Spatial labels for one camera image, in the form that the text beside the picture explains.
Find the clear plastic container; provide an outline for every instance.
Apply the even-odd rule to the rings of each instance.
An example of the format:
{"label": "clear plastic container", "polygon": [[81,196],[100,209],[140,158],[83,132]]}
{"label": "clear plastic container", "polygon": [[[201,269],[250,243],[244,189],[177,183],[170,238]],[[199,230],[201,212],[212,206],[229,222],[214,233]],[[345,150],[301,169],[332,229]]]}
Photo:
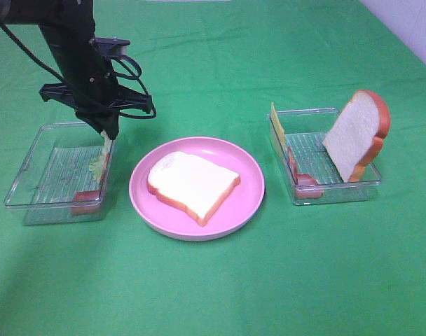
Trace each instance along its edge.
{"label": "clear plastic container", "polygon": [[[360,181],[344,183],[322,145],[339,113],[336,108],[276,111],[284,129],[285,146],[282,145],[283,139],[277,136],[274,121],[268,116],[270,139],[289,196],[295,205],[365,201],[376,195],[376,186],[381,182],[381,174],[374,163],[366,167]],[[298,184],[289,165],[288,148],[297,162],[297,172],[310,175],[317,184]]]}
{"label": "clear plastic container", "polygon": [[99,221],[106,195],[114,143],[102,178],[89,169],[104,138],[84,122],[44,125],[34,139],[4,205],[25,225]]}

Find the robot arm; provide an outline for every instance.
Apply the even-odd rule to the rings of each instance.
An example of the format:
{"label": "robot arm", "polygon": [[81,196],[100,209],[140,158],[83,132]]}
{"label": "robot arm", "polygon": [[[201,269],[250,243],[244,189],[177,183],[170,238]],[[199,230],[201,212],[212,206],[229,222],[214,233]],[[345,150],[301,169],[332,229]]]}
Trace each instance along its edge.
{"label": "robot arm", "polygon": [[[139,79],[139,65],[123,51],[129,41],[96,38],[93,0],[0,0],[0,25],[38,25],[55,58],[61,83],[40,90],[46,102],[54,99],[75,110],[76,116],[110,139],[118,135],[118,117],[149,119],[156,116],[152,97]],[[130,75],[114,71],[112,61],[135,68]],[[118,83],[117,77],[135,79],[144,93]],[[140,109],[146,115],[129,115],[122,109]]]}

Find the green tablecloth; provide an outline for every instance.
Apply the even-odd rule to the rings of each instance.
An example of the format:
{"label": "green tablecloth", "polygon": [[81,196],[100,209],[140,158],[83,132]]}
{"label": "green tablecloth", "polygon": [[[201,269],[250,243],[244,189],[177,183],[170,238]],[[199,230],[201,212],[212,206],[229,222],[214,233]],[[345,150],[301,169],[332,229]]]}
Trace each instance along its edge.
{"label": "green tablecloth", "polygon": [[[75,120],[55,80],[0,30],[0,335],[426,335],[426,66],[358,1],[95,2],[97,35],[130,39],[158,117],[121,120],[115,207],[100,222],[26,227],[3,200],[38,128]],[[35,26],[12,30],[55,67]],[[268,137],[280,109],[380,94],[392,128],[368,202],[294,206]],[[227,237],[153,231],[128,181],[155,147],[203,135],[266,178]]]}

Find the bread slice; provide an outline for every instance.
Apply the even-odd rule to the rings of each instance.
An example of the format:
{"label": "bread slice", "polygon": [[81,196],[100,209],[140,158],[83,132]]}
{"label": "bread slice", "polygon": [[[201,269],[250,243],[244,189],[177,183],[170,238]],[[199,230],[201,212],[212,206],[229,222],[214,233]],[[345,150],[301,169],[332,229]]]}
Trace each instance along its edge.
{"label": "bread slice", "polygon": [[240,183],[240,175],[193,154],[175,151],[151,168],[148,191],[205,226]]}
{"label": "bread slice", "polygon": [[344,182],[360,180],[383,147],[389,128],[383,99],[372,91],[356,91],[323,142]]}

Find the black cable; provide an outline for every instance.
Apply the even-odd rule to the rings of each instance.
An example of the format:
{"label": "black cable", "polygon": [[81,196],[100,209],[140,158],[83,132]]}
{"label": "black cable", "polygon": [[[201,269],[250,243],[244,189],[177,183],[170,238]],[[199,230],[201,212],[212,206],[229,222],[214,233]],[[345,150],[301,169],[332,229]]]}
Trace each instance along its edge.
{"label": "black cable", "polygon": [[130,65],[132,65],[134,67],[135,70],[137,70],[137,76],[140,77],[143,74],[142,68],[140,67],[140,65],[135,61],[135,59],[124,55],[124,54],[120,54],[119,57],[122,60],[125,60],[127,63],[129,63]]}
{"label": "black cable", "polygon": [[[103,111],[110,112],[113,114],[116,114],[118,116],[122,116],[125,118],[131,118],[131,119],[152,119],[155,118],[157,115],[157,111],[155,106],[152,107],[153,113],[151,115],[134,115],[134,114],[128,114],[121,111],[118,111],[114,108],[111,108],[107,105],[103,105],[99,103],[98,101],[90,98],[80,90],[78,90],[76,87],[74,87],[70,82],[68,82],[63,76],[61,76],[58,72],[56,72],[53,68],[49,67],[45,63],[43,63],[32,51],[28,49],[27,46],[23,44],[22,41],[19,40],[19,38],[0,20],[0,28],[3,30],[3,32],[6,33],[6,35],[9,36],[9,38],[19,47],[35,64],[37,64],[42,69],[46,70],[48,73],[56,77],[59,81],[61,81],[63,84],[65,84],[71,91],[77,93],[78,95],[81,95],[85,99],[87,99],[91,104],[94,104],[96,107],[102,109]],[[140,85],[142,88],[144,88],[145,94],[149,96],[149,93],[147,92],[146,88],[144,87],[143,82],[138,78]]]}
{"label": "black cable", "polygon": [[[116,75],[120,76],[122,78],[130,79],[130,80],[136,80],[140,84],[140,86],[142,87],[145,95],[149,96],[149,93],[148,93],[148,90],[146,89],[146,86],[144,86],[142,80],[140,79],[141,74],[139,73],[139,69],[137,69],[135,67],[136,62],[127,55],[119,55],[118,57],[115,57],[114,60],[117,61],[124,69],[126,69],[131,76],[127,76],[123,73],[116,73]],[[132,71],[122,60],[126,60],[128,62],[129,62],[129,60],[134,61],[133,63],[129,62],[129,64],[131,64],[137,70],[138,74],[135,74],[134,71]]]}

